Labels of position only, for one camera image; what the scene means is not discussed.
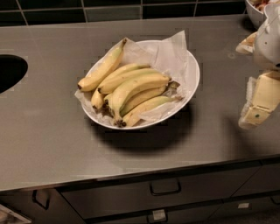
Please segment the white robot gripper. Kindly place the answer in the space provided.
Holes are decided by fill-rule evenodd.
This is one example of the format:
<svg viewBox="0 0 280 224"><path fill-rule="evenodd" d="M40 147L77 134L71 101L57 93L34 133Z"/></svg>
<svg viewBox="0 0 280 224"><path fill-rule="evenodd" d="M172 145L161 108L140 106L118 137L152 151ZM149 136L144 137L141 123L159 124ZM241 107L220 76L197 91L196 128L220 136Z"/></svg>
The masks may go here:
<svg viewBox="0 0 280 224"><path fill-rule="evenodd" d="M247 83L246 103L241 111L239 126L245 130L256 128L266 121L280 103L280 4L264 8L265 20L257 32L240 42L235 50L252 54L262 69L276 70L250 77Z"/></svg>

